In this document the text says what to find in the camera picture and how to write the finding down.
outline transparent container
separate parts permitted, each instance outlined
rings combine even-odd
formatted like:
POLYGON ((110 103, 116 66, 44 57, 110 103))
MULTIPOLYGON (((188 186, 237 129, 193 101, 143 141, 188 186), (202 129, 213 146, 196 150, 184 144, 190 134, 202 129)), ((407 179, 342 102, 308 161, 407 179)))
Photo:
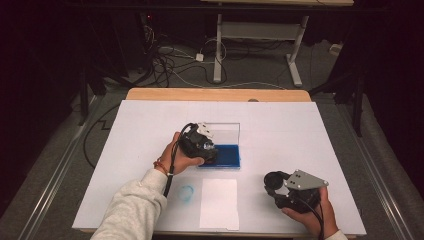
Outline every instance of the transparent container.
POLYGON ((205 123, 212 133, 212 142, 218 149, 214 163, 200 165, 201 169, 240 168, 240 123, 205 123))

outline gripper camera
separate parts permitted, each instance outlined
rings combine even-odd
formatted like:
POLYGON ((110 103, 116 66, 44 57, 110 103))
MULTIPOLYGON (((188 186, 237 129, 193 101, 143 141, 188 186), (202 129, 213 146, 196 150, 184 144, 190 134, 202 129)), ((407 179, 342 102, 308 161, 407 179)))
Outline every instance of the gripper camera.
POLYGON ((270 172, 264 178, 265 190, 274 198, 278 208, 291 208, 299 213, 311 212, 321 201, 319 188, 328 182, 301 170, 292 175, 285 172, 270 172), (285 186, 289 193, 277 194, 275 190, 285 186))
POLYGON ((218 150, 212 142, 213 134, 204 123, 189 124, 190 130, 182 133, 179 147, 187 157, 201 157, 205 164, 215 162, 218 150))

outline white sleeve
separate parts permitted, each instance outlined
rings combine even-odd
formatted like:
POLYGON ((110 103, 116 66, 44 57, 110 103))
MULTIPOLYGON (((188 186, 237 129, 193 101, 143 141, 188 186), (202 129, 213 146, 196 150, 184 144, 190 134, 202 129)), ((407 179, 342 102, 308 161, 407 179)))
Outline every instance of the white sleeve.
POLYGON ((343 234, 341 230, 339 230, 335 234, 326 238, 325 240, 347 240, 347 237, 343 234))
POLYGON ((151 169, 143 179, 128 182, 115 194, 91 239, 151 239, 167 200, 167 177, 151 169))

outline black cable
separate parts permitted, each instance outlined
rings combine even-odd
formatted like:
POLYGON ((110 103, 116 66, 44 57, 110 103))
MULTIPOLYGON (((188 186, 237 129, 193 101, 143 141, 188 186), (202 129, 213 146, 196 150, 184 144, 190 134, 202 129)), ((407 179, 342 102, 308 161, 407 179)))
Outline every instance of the black cable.
POLYGON ((193 59, 193 57, 191 57, 191 56, 178 56, 178 55, 172 55, 172 54, 166 54, 166 56, 183 58, 183 59, 193 59))
POLYGON ((320 230, 320 233, 319 233, 319 237, 318 237, 318 239, 319 240, 324 240, 324 213, 322 212, 322 206, 321 206, 321 204, 319 204, 320 205, 320 207, 321 207, 321 213, 322 213, 322 215, 323 215, 323 217, 321 218, 321 216, 315 211, 315 209, 313 209, 307 202, 305 202, 303 199, 301 199, 301 198, 298 198, 298 197, 294 197, 293 196, 293 198, 296 200, 296 201, 299 201, 299 202, 301 202, 301 203, 303 203, 307 208, 309 208, 309 210, 311 210, 311 212, 315 215, 315 217, 318 219, 318 222, 319 222, 319 225, 320 225, 320 228, 321 228, 321 230, 320 230))
POLYGON ((147 80, 152 75, 152 71, 153 71, 153 69, 152 69, 152 66, 150 65, 149 68, 147 69, 146 73, 143 76, 139 77, 137 80, 135 80, 133 82, 133 84, 137 85, 137 84, 147 80))
MULTIPOLYGON (((221 41, 221 44, 225 47, 225 55, 226 55, 225 58, 226 59, 229 59, 229 60, 242 60, 242 59, 246 58, 249 55, 249 53, 250 53, 249 46, 248 45, 244 45, 245 47, 247 47, 247 52, 241 58, 230 58, 228 56, 228 52, 230 50, 233 50, 233 51, 245 51, 245 49, 234 49, 234 48, 233 49, 230 49, 230 48, 228 48, 227 43, 225 43, 225 45, 224 45, 224 42, 223 41, 221 41)), ((216 54, 216 50, 213 50, 213 49, 208 50, 208 48, 206 46, 207 45, 204 45, 204 47, 202 48, 202 51, 203 51, 203 55, 204 56, 208 56, 210 54, 214 54, 214 55, 216 54)))
POLYGON ((90 158, 88 157, 88 154, 87 154, 87 148, 86 148, 86 146, 85 146, 85 144, 86 144, 86 142, 87 142, 87 138, 88 138, 88 135, 90 135, 90 133, 91 133, 91 131, 93 130, 93 128, 94 128, 94 126, 96 126, 96 124, 97 123, 99 123, 99 122, 102 122, 103 123, 103 126, 102 126, 102 130, 110 130, 110 128, 105 128, 104 126, 105 126, 105 123, 106 123, 106 120, 101 120, 104 116, 106 116, 106 114, 108 114, 109 112, 111 112, 113 109, 115 109, 115 108, 117 108, 117 107, 119 107, 119 105, 121 105, 120 103, 119 104, 117 104, 117 105, 115 105, 115 106, 113 106, 112 108, 110 108, 109 110, 107 110, 100 118, 98 118, 94 123, 93 123, 93 125, 91 125, 91 127, 90 127, 90 129, 88 130, 88 132, 87 132, 87 134, 85 135, 85 137, 84 137, 84 141, 83 141, 83 144, 82 144, 82 148, 83 148, 83 152, 84 152, 84 157, 85 157, 85 160, 87 161, 87 163, 93 168, 93 169, 95 169, 96 168, 96 166, 90 161, 90 158))
POLYGON ((250 47, 259 48, 259 50, 251 50, 250 52, 261 52, 261 51, 265 51, 265 50, 275 50, 275 49, 279 48, 281 46, 281 44, 284 42, 284 41, 280 41, 280 40, 275 40, 275 41, 272 41, 272 43, 269 46, 263 47, 263 46, 260 46, 260 45, 261 44, 269 44, 269 42, 250 42, 250 43, 247 43, 245 41, 239 42, 239 41, 234 41, 232 39, 227 39, 227 38, 225 38, 225 40, 227 40, 229 42, 233 42, 233 43, 238 43, 240 45, 244 45, 244 46, 249 47, 249 48, 250 47))
POLYGON ((216 59, 216 61, 218 62, 218 64, 219 65, 221 65, 221 69, 222 69, 222 72, 224 73, 224 76, 225 76, 225 78, 224 78, 224 80, 222 80, 222 81, 220 81, 220 82, 211 82, 211 81, 209 81, 209 79, 207 78, 207 76, 206 76, 206 81, 209 83, 209 84, 212 84, 212 85, 222 85, 222 84, 224 84, 225 82, 227 82, 227 80, 228 80, 228 76, 227 76, 227 71, 225 70, 225 68, 224 68, 224 66, 222 65, 222 63, 218 60, 218 58, 215 56, 215 59, 216 59))
POLYGON ((231 57, 229 52, 231 52, 231 51, 240 51, 241 52, 241 51, 245 51, 245 50, 235 49, 235 48, 227 48, 227 56, 225 58, 228 59, 228 60, 233 60, 233 61, 240 61, 240 60, 247 58, 250 55, 250 48, 249 48, 249 46, 246 46, 246 47, 247 47, 247 51, 244 53, 244 55, 242 55, 241 57, 238 57, 238 58, 231 57))
POLYGON ((208 80, 208 73, 207 73, 207 71, 206 71, 206 68, 205 68, 205 67, 202 67, 202 66, 191 66, 191 67, 188 67, 188 68, 186 68, 186 69, 183 69, 183 70, 181 70, 181 71, 177 72, 177 74, 180 74, 180 73, 182 73, 182 72, 184 72, 184 71, 186 71, 186 70, 188 70, 188 69, 191 69, 191 68, 201 68, 201 69, 203 69, 203 71, 204 71, 204 73, 205 73, 205 81, 206 81, 206 82, 209 82, 209 80, 208 80))
POLYGON ((163 74, 165 74, 165 81, 166 81, 166 86, 165 86, 165 88, 167 88, 167 87, 169 87, 169 76, 168 76, 168 70, 167 70, 167 68, 166 68, 166 63, 165 63, 165 61, 162 59, 162 58, 158 58, 158 60, 159 60, 159 62, 160 62, 160 65, 162 66, 162 68, 163 68, 163 72, 161 73, 161 75, 163 75, 163 74))
MULTIPOLYGON (((156 66, 163 68, 161 63, 158 63, 156 66)), ((162 83, 163 81, 159 81, 159 79, 163 76, 164 72, 157 70, 156 66, 154 67, 154 70, 153 70, 153 77, 154 77, 155 81, 153 83, 149 84, 149 85, 156 84, 157 87, 161 87, 160 83, 162 83)))
POLYGON ((314 44, 311 48, 311 55, 309 58, 309 81, 311 82, 311 89, 314 88, 313 81, 312 81, 312 54, 314 52, 314 47, 316 44, 314 44))
POLYGON ((172 178, 174 177, 174 163, 175 163, 175 157, 177 155, 177 150, 178 150, 178 146, 181 140, 181 137, 183 136, 183 133, 185 132, 185 130, 188 127, 193 127, 195 126, 194 123, 188 123, 186 124, 183 129, 180 132, 180 136, 178 137, 177 141, 175 141, 174 145, 172 145, 172 150, 171 150, 171 166, 169 167, 169 173, 168 173, 168 181, 166 182, 166 187, 165 187, 165 191, 163 193, 163 195, 165 197, 168 196, 169 193, 169 189, 171 188, 171 183, 172 183, 172 178))
POLYGON ((175 66, 174 68, 185 67, 185 66, 188 66, 188 65, 193 64, 193 63, 198 63, 198 61, 191 61, 191 62, 188 62, 188 63, 182 64, 182 65, 179 65, 179 66, 175 66))
POLYGON ((325 3, 321 2, 320 0, 315 0, 315 1, 317 1, 317 3, 319 3, 319 4, 323 5, 323 6, 327 6, 325 3))
POLYGON ((167 63, 167 65, 168 65, 168 61, 170 61, 170 62, 172 62, 172 63, 169 63, 169 71, 170 71, 170 73, 172 72, 171 71, 171 69, 174 69, 175 68, 175 61, 172 59, 172 58, 170 58, 170 57, 167 57, 166 55, 162 55, 162 54, 159 54, 161 57, 163 57, 163 58, 165 58, 165 63, 167 63))

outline cable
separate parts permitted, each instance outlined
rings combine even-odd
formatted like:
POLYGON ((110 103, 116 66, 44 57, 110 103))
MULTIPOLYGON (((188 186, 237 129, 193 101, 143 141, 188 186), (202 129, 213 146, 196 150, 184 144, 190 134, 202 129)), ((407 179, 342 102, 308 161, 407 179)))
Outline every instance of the cable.
POLYGON ((248 57, 250 53, 261 52, 261 51, 265 51, 265 50, 275 50, 275 49, 279 48, 281 46, 281 44, 284 42, 284 41, 275 40, 275 41, 272 41, 269 46, 262 47, 262 46, 259 46, 259 45, 260 44, 269 44, 269 41, 258 42, 258 43, 253 43, 253 42, 247 43, 247 42, 244 41, 244 39, 240 42, 240 41, 235 41, 235 40, 230 39, 230 38, 222 38, 222 41, 223 42, 228 41, 228 43, 225 43, 225 45, 227 46, 226 47, 226 52, 227 52, 226 58, 230 59, 230 60, 242 60, 242 59, 248 57), (230 47, 228 47, 228 45, 231 44, 231 43, 242 45, 246 49, 230 48, 230 47), (246 53, 242 57, 231 58, 231 57, 229 57, 229 54, 228 54, 230 51, 246 51, 246 53))
MULTIPOLYGON (((206 42, 205 42, 205 44, 204 44, 204 47, 202 47, 201 49, 200 49, 200 53, 202 53, 202 52, 204 52, 204 50, 205 50, 205 46, 207 46, 207 44, 208 43, 210 43, 210 42, 212 42, 212 41, 217 41, 216 39, 209 39, 209 40, 207 40, 206 42)), ((268 44, 268 46, 265 46, 265 47, 260 47, 260 46, 257 46, 257 45, 254 45, 254 47, 257 47, 257 48, 260 48, 260 50, 256 50, 256 51, 262 51, 262 50, 266 50, 266 49, 276 49, 276 48, 278 48, 279 46, 281 46, 281 44, 283 43, 284 41, 273 41, 271 44, 269 44, 269 42, 267 42, 266 44, 268 44)), ((222 58, 222 59, 224 59, 224 58, 226 58, 226 57, 228 57, 228 54, 227 54, 227 52, 228 52, 228 49, 227 49, 227 47, 224 45, 224 43, 222 43, 221 42, 221 44, 222 44, 222 46, 223 46, 223 48, 224 48, 224 57, 222 58)), ((185 52, 185 51, 183 51, 183 50, 180 50, 180 49, 176 49, 176 48, 174 48, 173 46, 172 47, 167 47, 167 46, 161 46, 160 48, 159 48, 159 50, 160 49, 171 49, 171 51, 169 51, 169 52, 166 52, 166 53, 159 53, 159 55, 161 56, 161 57, 164 57, 164 58, 167 58, 167 59, 170 59, 169 57, 179 57, 179 58, 187 58, 187 59, 195 59, 193 56, 191 56, 190 54, 188 54, 187 52, 185 52), (173 52, 180 52, 180 53, 182 53, 183 55, 171 55, 173 52)), ((205 87, 205 86, 200 86, 200 85, 196 85, 196 84, 191 84, 191 83, 188 83, 187 81, 185 81, 180 75, 178 75, 179 73, 182 73, 182 72, 184 72, 184 71, 186 71, 186 70, 188 70, 188 69, 192 69, 192 68, 195 68, 195 67, 200 67, 200 68, 202 68, 203 69, 203 71, 204 71, 204 73, 205 73, 205 80, 206 80, 206 82, 208 82, 209 84, 211 84, 211 85, 222 85, 222 84, 224 84, 227 80, 228 80, 228 76, 227 76, 227 71, 226 71, 226 69, 225 69, 225 67, 223 66, 223 64, 222 64, 222 60, 220 61, 220 60, 218 60, 217 59, 217 57, 215 56, 215 60, 216 60, 216 62, 218 63, 218 64, 220 64, 220 66, 221 66, 221 69, 223 70, 222 72, 223 72, 223 74, 224 74, 224 81, 220 81, 220 82, 213 82, 213 81, 210 81, 209 79, 208 79, 208 77, 207 77, 207 71, 206 71, 206 69, 205 68, 203 68, 203 67, 201 67, 201 66, 190 66, 190 67, 187 67, 187 68, 185 68, 185 69, 183 69, 183 70, 181 70, 181 71, 178 71, 178 72, 176 72, 176 71, 174 71, 174 69, 176 69, 176 68, 181 68, 181 67, 184 67, 184 66, 188 66, 188 65, 192 65, 192 64, 196 64, 196 63, 210 63, 210 64, 214 64, 215 62, 199 62, 199 61, 191 61, 191 62, 187 62, 187 63, 184 63, 184 64, 182 64, 182 65, 178 65, 178 66, 175 66, 175 65, 173 65, 172 67, 167 67, 167 70, 171 73, 171 74, 175 74, 175 75, 177 75, 177 77, 178 78, 180 78, 183 82, 185 82, 185 83, 187 83, 188 85, 191 85, 191 86, 195 86, 195 87, 201 87, 201 88, 208 88, 208 87, 205 87)), ((160 61, 157 61, 156 62, 156 64, 159 64, 159 65, 164 65, 163 63, 160 63, 160 61)), ((159 78, 161 77, 161 75, 159 76, 159 77, 156 77, 156 80, 157 80, 157 82, 159 82, 159 78)), ((225 86, 225 87, 236 87, 236 86, 242 86, 242 85, 248 85, 248 84, 263 84, 263 85, 268 85, 268 86, 272 86, 272 87, 276 87, 276 88, 280 88, 280 89, 285 89, 285 88, 282 88, 282 87, 280 87, 280 86, 278 86, 278 85, 274 85, 274 84, 268 84, 268 83, 262 83, 262 82, 250 82, 250 83, 242 83, 242 84, 235 84, 235 85, 230 85, 230 86, 225 86)))
MULTIPOLYGON (((284 88, 284 87, 280 87, 280 86, 278 86, 278 85, 274 85, 274 84, 271 84, 271 83, 265 83, 265 82, 247 82, 247 83, 239 83, 239 84, 232 84, 232 85, 226 85, 226 86, 220 86, 220 87, 205 87, 205 86, 202 86, 202 85, 197 85, 197 84, 194 84, 194 83, 190 83, 190 82, 187 82, 184 78, 182 78, 180 75, 179 75, 179 73, 181 73, 181 72, 184 72, 185 70, 188 70, 188 69, 190 69, 190 68, 194 68, 194 67, 199 67, 199 68, 203 68, 204 69, 204 71, 205 71, 205 74, 207 74, 206 73, 206 69, 204 68, 204 67, 202 67, 202 66, 191 66, 191 67, 189 67, 189 68, 187 68, 187 69, 184 69, 184 70, 182 70, 182 71, 180 71, 180 72, 175 72, 174 70, 172 70, 172 69, 168 69, 168 70, 170 70, 175 76, 177 76, 181 81, 183 81, 184 83, 186 83, 187 85, 190 85, 190 86, 193 86, 193 87, 198 87, 198 88, 205 88, 205 89, 219 89, 219 88, 232 88, 232 87, 238 87, 238 86, 243 86, 243 85, 251 85, 251 84, 259 84, 259 85, 266 85, 266 86, 271 86, 271 87, 275 87, 275 88, 279 88, 279 89, 283 89, 283 90, 287 90, 286 88, 284 88)), ((283 70, 280 74, 279 74, 279 76, 281 75, 281 74, 283 74, 284 72, 286 72, 287 71, 287 69, 288 68, 286 68, 285 70, 283 70)))
POLYGON ((151 27, 149 27, 147 25, 145 25, 143 27, 144 28, 147 28, 148 30, 150 30, 149 31, 149 35, 147 36, 147 39, 146 39, 146 43, 149 43, 150 42, 150 47, 147 49, 147 52, 149 52, 150 49, 152 49, 152 47, 153 47, 153 42, 155 41, 155 32, 153 31, 153 29, 151 27))
POLYGON ((166 81, 166 88, 169 87, 169 78, 170 76, 168 74, 172 74, 171 71, 168 71, 168 69, 172 69, 174 68, 174 64, 175 62, 172 59, 166 58, 165 60, 161 58, 160 54, 157 54, 157 56, 155 56, 154 60, 153 60, 153 64, 159 65, 162 67, 163 71, 157 71, 155 68, 154 71, 154 77, 155 77, 155 82, 156 85, 158 87, 161 87, 161 83, 166 81), (161 76, 165 75, 165 79, 160 81, 161 76))
POLYGON ((323 5, 323 6, 326 6, 326 7, 327 7, 327 4, 325 4, 325 3, 321 2, 320 0, 316 0, 316 1, 317 1, 317 3, 319 3, 319 4, 321 4, 321 5, 323 5))
POLYGON ((109 112, 111 112, 113 109, 115 109, 115 108, 117 108, 117 107, 119 107, 119 105, 121 105, 120 103, 119 104, 117 104, 117 105, 115 105, 115 106, 113 106, 112 108, 110 108, 109 110, 107 110, 100 118, 98 118, 94 123, 93 123, 93 125, 91 125, 91 127, 90 127, 90 129, 88 130, 88 132, 87 132, 87 134, 85 135, 85 137, 84 137, 84 141, 83 141, 83 144, 82 144, 82 148, 83 148, 83 152, 84 152, 84 157, 85 157, 85 160, 87 161, 87 163, 93 168, 93 169, 95 169, 96 168, 96 166, 90 161, 90 158, 88 157, 88 154, 87 154, 87 147, 86 147, 86 142, 87 142, 87 138, 88 138, 88 135, 90 135, 90 133, 91 133, 91 131, 93 130, 93 128, 94 128, 94 126, 96 126, 96 124, 97 123, 103 123, 103 126, 102 126, 102 130, 110 130, 110 128, 105 128, 105 123, 106 123, 106 120, 101 120, 104 116, 106 116, 106 114, 108 114, 109 112))
POLYGON ((320 225, 320 233, 319 233, 319 240, 324 240, 324 213, 322 212, 322 206, 321 203, 319 204, 320 208, 321 208, 321 213, 323 215, 323 217, 321 218, 321 216, 315 211, 315 209, 313 209, 307 202, 305 202, 303 199, 298 198, 293 196, 293 198, 301 203, 303 203, 307 208, 309 208, 309 210, 311 210, 311 212, 315 215, 315 217, 318 219, 319 225, 320 225))
POLYGON ((165 197, 168 196, 169 193, 169 189, 171 188, 171 183, 172 183, 172 178, 174 177, 174 163, 175 163, 175 157, 177 155, 177 150, 178 150, 178 146, 181 140, 181 137, 183 135, 183 133, 185 132, 185 130, 188 127, 193 127, 195 124, 193 123, 188 123, 186 124, 183 129, 180 132, 180 136, 178 137, 177 141, 175 141, 174 145, 172 145, 172 150, 171 150, 171 166, 169 167, 169 173, 168 173, 168 181, 166 182, 166 187, 165 187, 165 191, 163 193, 163 195, 165 197))
POLYGON ((311 56, 309 58, 309 81, 311 82, 311 89, 314 88, 312 81, 312 53, 314 52, 315 44, 311 48, 311 56))
POLYGON ((205 42, 205 44, 203 45, 203 47, 202 47, 202 48, 200 48, 199 53, 200 53, 200 54, 202 54, 203 48, 206 48, 206 44, 208 44, 209 42, 212 42, 212 41, 215 41, 215 42, 217 42, 217 43, 220 43, 220 44, 222 45, 222 47, 224 48, 224 57, 221 59, 221 61, 222 61, 222 60, 224 60, 224 59, 225 59, 225 57, 227 56, 227 48, 225 47, 225 45, 224 45, 224 43, 223 43, 222 41, 218 41, 218 40, 216 40, 215 38, 212 38, 212 39, 207 40, 207 41, 205 42))

